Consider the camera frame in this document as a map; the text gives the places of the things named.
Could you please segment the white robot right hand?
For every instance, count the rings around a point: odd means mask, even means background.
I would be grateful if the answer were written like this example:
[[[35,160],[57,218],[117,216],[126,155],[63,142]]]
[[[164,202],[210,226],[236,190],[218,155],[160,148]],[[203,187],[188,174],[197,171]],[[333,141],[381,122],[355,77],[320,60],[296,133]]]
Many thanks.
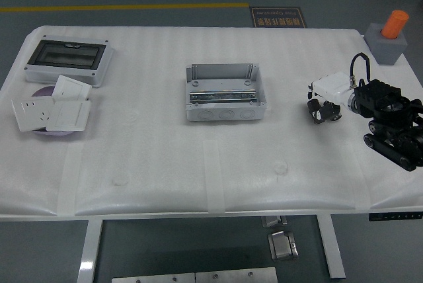
[[[342,107],[357,113],[354,89],[350,77],[343,72],[320,78],[309,86],[307,108],[315,124],[337,121]]]

